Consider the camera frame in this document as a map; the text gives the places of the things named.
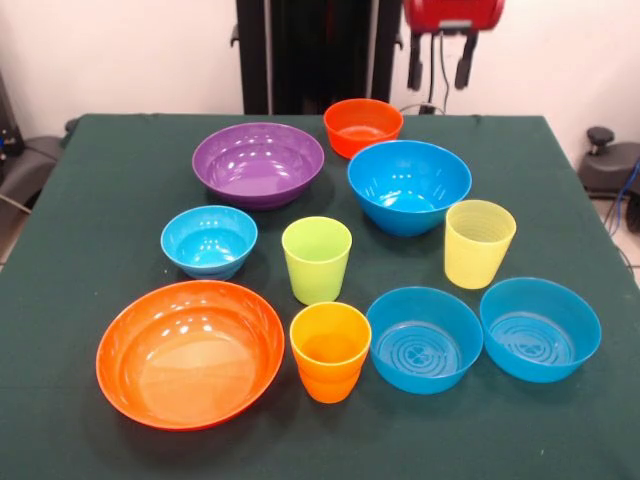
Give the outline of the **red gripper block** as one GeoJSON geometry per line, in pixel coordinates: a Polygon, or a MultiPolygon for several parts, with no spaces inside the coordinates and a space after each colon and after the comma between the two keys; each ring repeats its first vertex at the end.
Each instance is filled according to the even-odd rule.
{"type": "Polygon", "coordinates": [[[410,56],[407,88],[419,91],[422,82],[421,37],[423,33],[464,31],[466,42],[458,61],[455,88],[464,90],[469,84],[478,32],[492,30],[500,20],[504,0],[405,0],[405,19],[410,27],[410,56]]]}

